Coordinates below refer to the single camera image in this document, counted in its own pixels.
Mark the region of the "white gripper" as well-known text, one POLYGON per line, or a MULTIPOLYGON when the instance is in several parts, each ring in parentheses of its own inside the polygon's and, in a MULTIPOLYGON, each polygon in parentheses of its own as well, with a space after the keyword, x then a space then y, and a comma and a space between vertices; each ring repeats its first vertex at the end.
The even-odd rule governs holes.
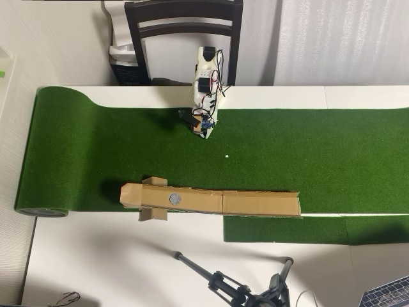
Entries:
POLYGON ((192 126, 195 134, 200 134, 203 139, 208 139, 217 123, 218 103, 215 95, 203 95, 199 103, 192 108, 192 115, 198 123, 192 126))

